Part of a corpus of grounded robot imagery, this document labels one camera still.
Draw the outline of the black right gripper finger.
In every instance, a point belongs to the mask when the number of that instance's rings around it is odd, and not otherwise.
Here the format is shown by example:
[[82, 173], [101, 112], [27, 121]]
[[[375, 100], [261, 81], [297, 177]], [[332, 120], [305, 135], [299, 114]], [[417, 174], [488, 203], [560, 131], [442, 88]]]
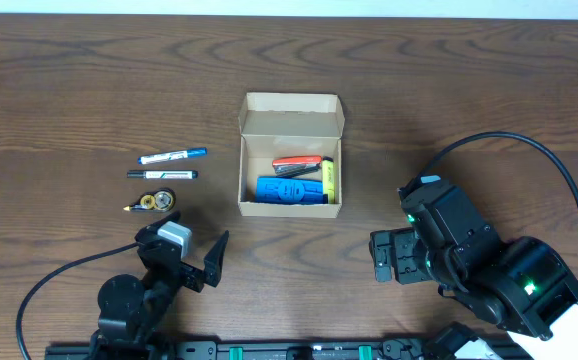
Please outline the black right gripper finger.
[[369, 249], [371, 253], [389, 250], [392, 247], [392, 231], [379, 230], [370, 233]]
[[393, 279], [392, 261], [389, 252], [375, 252], [373, 255], [375, 279], [390, 282]]

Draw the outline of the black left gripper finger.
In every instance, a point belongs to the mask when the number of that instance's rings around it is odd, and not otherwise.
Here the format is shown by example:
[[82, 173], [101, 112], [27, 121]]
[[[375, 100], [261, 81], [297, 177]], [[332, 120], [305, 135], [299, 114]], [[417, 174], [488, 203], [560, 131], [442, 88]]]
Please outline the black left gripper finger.
[[221, 281], [223, 261], [228, 240], [229, 232], [225, 231], [204, 257], [204, 282], [206, 285], [216, 287]]
[[135, 241], [138, 243], [149, 243], [157, 236], [157, 231], [167, 222], [177, 223], [180, 219], [180, 212], [175, 211], [166, 217], [140, 229], [135, 235]]

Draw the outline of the correction tape dispenser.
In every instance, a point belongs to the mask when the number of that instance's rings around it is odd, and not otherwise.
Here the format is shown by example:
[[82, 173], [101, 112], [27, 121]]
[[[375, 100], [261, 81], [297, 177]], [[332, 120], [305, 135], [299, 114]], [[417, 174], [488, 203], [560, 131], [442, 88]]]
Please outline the correction tape dispenser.
[[169, 212], [173, 209], [176, 196], [169, 188], [160, 188], [143, 193], [134, 203], [123, 208], [126, 212]]

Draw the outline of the black whiteboard marker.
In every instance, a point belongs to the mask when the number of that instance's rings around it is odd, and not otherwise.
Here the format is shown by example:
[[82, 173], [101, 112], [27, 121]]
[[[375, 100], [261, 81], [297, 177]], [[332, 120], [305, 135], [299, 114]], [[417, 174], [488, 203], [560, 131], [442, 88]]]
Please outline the black whiteboard marker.
[[127, 178], [134, 179], [167, 179], [167, 180], [191, 180], [198, 177], [195, 170], [130, 170]]

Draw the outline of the blue whiteboard marker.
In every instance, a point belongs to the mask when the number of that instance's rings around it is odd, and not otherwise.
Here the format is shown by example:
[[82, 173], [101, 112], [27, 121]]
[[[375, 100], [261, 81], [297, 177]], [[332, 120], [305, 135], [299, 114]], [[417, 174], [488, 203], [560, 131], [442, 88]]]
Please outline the blue whiteboard marker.
[[190, 148], [186, 150], [178, 150], [172, 152], [141, 156], [137, 159], [137, 163], [140, 165], [148, 165], [148, 164], [176, 161], [181, 159], [202, 157], [206, 156], [207, 154], [208, 150], [206, 147]]

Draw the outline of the yellow highlighter pen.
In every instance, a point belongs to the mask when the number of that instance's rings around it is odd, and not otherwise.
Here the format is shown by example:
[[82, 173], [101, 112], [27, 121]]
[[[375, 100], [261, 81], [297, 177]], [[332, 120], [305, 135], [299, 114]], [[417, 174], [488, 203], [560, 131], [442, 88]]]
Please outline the yellow highlighter pen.
[[335, 164], [332, 158], [323, 157], [321, 162], [323, 194], [328, 204], [335, 203]]

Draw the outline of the blue plastic block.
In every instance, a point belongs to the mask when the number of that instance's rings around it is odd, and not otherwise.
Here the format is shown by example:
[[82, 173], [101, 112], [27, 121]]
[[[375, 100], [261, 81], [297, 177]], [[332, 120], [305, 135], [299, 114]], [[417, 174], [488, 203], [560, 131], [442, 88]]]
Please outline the blue plastic block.
[[314, 205], [326, 204], [328, 198], [320, 181], [259, 177], [255, 201], [282, 205]]

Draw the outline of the cardboard box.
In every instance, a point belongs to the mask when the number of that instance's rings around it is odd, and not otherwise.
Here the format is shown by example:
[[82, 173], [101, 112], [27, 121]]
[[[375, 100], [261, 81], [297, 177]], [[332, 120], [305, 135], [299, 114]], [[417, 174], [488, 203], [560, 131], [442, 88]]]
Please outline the cardboard box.
[[[237, 203], [243, 216], [335, 218], [342, 207], [343, 107], [335, 94], [250, 92], [238, 115], [240, 167]], [[333, 160], [331, 204], [284, 205], [255, 200], [257, 181], [272, 162], [297, 156]]]

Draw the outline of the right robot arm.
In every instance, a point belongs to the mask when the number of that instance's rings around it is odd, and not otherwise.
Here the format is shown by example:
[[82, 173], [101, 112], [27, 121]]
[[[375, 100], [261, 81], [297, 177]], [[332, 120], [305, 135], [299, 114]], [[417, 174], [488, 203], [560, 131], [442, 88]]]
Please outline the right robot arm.
[[509, 335], [494, 359], [578, 359], [578, 279], [552, 247], [503, 241], [446, 180], [402, 193], [401, 207], [408, 227], [370, 235], [377, 281], [436, 282], [442, 297]]

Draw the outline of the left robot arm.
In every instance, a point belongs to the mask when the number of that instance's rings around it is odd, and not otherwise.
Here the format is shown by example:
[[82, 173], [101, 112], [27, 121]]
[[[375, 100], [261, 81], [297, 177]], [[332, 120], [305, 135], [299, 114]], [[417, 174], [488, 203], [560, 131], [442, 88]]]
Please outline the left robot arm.
[[137, 254], [146, 274], [123, 274], [106, 281], [98, 292], [98, 332], [90, 359], [175, 359], [176, 345], [157, 328], [179, 290], [197, 293], [215, 287], [222, 275], [229, 233], [224, 232], [198, 269], [183, 261], [192, 231], [180, 225], [178, 211], [147, 225], [135, 235]]

